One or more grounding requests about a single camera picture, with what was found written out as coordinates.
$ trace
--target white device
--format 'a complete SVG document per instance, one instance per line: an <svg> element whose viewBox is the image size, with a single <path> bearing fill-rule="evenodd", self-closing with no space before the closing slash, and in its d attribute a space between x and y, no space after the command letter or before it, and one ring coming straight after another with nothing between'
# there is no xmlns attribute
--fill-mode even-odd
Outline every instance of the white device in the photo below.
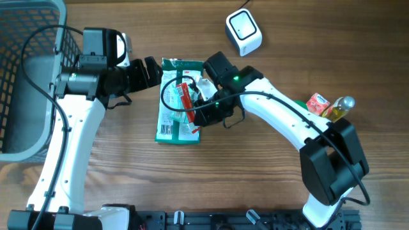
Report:
<svg viewBox="0 0 409 230"><path fill-rule="evenodd" d="M240 9L227 17L226 34L241 56L257 49L263 39L260 28L247 9Z"/></svg>

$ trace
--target bottle cap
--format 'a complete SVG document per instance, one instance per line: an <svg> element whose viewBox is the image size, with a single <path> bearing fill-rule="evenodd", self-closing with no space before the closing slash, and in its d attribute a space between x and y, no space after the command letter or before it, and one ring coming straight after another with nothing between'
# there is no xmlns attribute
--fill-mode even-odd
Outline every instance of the bottle cap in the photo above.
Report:
<svg viewBox="0 0 409 230"><path fill-rule="evenodd" d="M350 110L355 105L355 99L353 99L352 96L346 96L341 100L339 105L344 110Z"/></svg>

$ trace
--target wooden table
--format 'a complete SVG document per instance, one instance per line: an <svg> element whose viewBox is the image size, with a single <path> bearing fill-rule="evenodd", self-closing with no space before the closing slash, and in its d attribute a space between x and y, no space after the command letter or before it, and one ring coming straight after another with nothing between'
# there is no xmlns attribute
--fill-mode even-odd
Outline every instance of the wooden table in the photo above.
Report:
<svg viewBox="0 0 409 230"><path fill-rule="evenodd" d="M206 60L221 50L251 65L294 100L319 92L334 102L351 95L371 168L372 204L357 208L365 229L409 224L409 4L403 1L262 1L248 5L263 44L239 57L224 33L241 1L69 4L68 24L108 27L132 39L134 58ZM308 191L298 153L261 119L204 128L201 144L155 143L158 87L130 95L129 107L105 115L94 141L85 207L135 204L138 210L276 210L301 208ZM230 122L239 119L235 116ZM0 164L0 228L24 209L40 164ZM353 197L363 199L359 189Z"/></svg>

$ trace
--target green snack package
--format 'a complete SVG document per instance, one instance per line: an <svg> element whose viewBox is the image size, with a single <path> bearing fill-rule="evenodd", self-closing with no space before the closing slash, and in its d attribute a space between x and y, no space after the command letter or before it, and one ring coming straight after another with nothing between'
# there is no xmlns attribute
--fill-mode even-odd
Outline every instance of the green snack package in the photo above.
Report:
<svg viewBox="0 0 409 230"><path fill-rule="evenodd" d="M162 59L163 76L160 83L160 92L166 83L175 77L191 76L196 79L199 76L203 76L203 62L202 61L182 61L177 59ZM190 84L190 79L180 79L176 82L172 82L164 92L164 100L169 106L182 109L183 105L177 102L178 94L174 93L176 85L182 82ZM197 144L200 143L200 131L192 134L187 123L187 116L174 113L166 108L159 97L159 116L157 124L157 132L155 136L156 142L165 142L171 144ZM173 118L180 118L180 121L175 121Z"/></svg>

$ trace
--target gray basket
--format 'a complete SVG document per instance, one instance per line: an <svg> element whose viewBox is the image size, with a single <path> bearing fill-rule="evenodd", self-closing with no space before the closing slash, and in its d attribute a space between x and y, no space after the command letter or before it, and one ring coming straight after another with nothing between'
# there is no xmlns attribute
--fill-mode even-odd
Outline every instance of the gray basket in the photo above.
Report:
<svg viewBox="0 0 409 230"><path fill-rule="evenodd" d="M0 161L44 162L47 155L55 110L22 78L19 58L26 38L52 24L66 24L62 0L0 0ZM54 96L61 67L72 66L79 52L69 31L49 29L31 39L24 66Z"/></svg>

